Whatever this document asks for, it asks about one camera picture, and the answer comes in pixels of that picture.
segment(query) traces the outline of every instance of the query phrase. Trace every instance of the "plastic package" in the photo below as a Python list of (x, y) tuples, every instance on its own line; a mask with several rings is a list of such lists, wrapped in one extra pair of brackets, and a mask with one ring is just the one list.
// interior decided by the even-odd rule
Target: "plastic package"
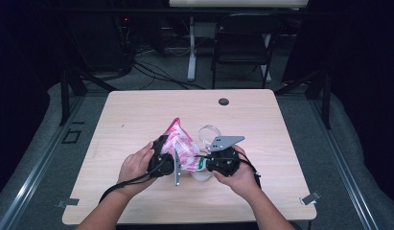
[(179, 118), (175, 118), (163, 135), (169, 135), (161, 152), (175, 155), (178, 153), (181, 169), (191, 172), (201, 171), (206, 168), (206, 160), (196, 157), (200, 154), (199, 148), (188, 133), (182, 129)]

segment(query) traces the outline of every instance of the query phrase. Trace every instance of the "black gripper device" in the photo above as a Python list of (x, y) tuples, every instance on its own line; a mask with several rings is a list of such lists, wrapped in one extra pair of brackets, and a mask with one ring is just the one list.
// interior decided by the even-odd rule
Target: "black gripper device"
[(213, 151), (209, 155), (206, 161), (206, 169), (211, 171), (217, 171), (224, 176), (233, 175), (240, 166), (239, 154), (229, 147), (224, 150)]
[(158, 140), (152, 143), (154, 155), (152, 156), (147, 169), (148, 172), (152, 172), (150, 177), (161, 177), (174, 172), (173, 156), (168, 152), (161, 153), (161, 149), (168, 138), (169, 135), (161, 135)]

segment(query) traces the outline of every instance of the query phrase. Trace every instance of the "tape piece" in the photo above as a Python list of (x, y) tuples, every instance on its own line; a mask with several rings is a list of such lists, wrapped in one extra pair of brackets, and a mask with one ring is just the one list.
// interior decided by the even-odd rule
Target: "tape piece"
[(307, 195), (304, 198), (299, 198), (302, 204), (309, 205), (310, 203), (316, 203), (316, 200), (321, 198), (321, 194), (319, 192), (314, 192), (311, 195)]
[(79, 199), (74, 199), (74, 198), (67, 198), (65, 200), (59, 200), (58, 203), (56, 204), (56, 207), (58, 208), (66, 208), (67, 205), (73, 205), (77, 206)]

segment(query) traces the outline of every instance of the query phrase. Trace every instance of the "wooden tabletop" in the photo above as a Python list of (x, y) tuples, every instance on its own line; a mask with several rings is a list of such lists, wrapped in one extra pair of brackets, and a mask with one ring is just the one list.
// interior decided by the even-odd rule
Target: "wooden tabletop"
[(308, 0), (170, 0), (171, 7), (305, 8)]
[[(229, 105), (220, 105), (221, 98)], [(222, 135), (244, 136), (238, 145), (262, 175), (263, 190), (284, 217), (315, 218), (314, 206), (299, 201), (310, 192), (272, 91), (164, 90), (109, 94), (70, 196), (80, 201), (66, 207), (63, 222), (79, 224), (116, 183), (124, 159), (158, 138), (176, 117), (201, 149), (198, 131), (206, 125), (217, 127)], [(199, 182), (183, 171), (178, 187), (171, 174), (137, 195), (119, 223), (252, 220), (248, 204), (215, 177)]]

